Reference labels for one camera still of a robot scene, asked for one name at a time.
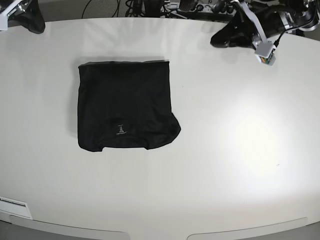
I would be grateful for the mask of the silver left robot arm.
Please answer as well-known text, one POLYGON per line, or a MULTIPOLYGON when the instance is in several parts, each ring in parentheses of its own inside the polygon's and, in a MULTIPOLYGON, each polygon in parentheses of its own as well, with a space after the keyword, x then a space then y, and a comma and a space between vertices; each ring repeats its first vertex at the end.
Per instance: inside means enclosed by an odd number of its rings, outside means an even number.
POLYGON ((241 21, 249 21, 252 28, 252 45, 266 43, 277 36, 296 30, 312 31, 320 23, 318 0, 231 0, 241 21))

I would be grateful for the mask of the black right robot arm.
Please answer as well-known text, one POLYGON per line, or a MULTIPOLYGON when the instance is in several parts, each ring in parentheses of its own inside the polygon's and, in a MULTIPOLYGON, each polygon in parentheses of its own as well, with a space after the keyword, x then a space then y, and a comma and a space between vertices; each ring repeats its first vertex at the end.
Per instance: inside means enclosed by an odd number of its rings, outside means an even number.
POLYGON ((20 25, 30 30, 35 19, 33 0, 1 0, 0 31, 8 30, 10 25, 20 25))

